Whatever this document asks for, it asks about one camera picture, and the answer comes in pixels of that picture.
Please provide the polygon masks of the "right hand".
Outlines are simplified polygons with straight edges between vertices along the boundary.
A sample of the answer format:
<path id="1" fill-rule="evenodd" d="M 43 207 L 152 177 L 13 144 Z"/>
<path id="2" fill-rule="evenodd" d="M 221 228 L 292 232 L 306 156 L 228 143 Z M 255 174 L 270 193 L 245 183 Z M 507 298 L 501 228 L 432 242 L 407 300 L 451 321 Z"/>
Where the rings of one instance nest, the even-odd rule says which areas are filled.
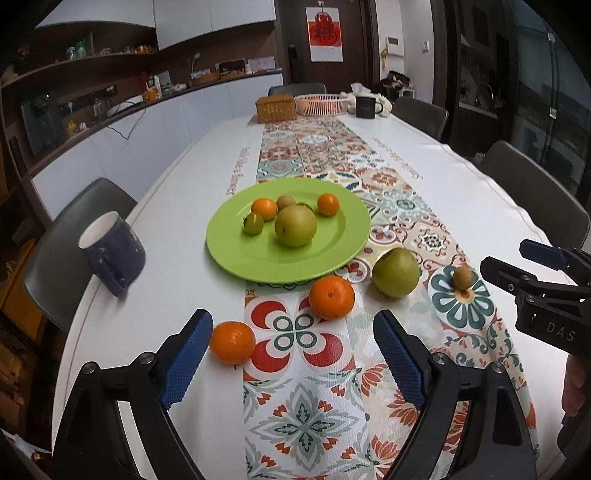
<path id="1" fill-rule="evenodd" d="M 584 386 L 587 374 L 588 369 L 581 360 L 569 355 L 566 362 L 562 393 L 562 409 L 569 417 L 575 417 L 585 403 Z"/>

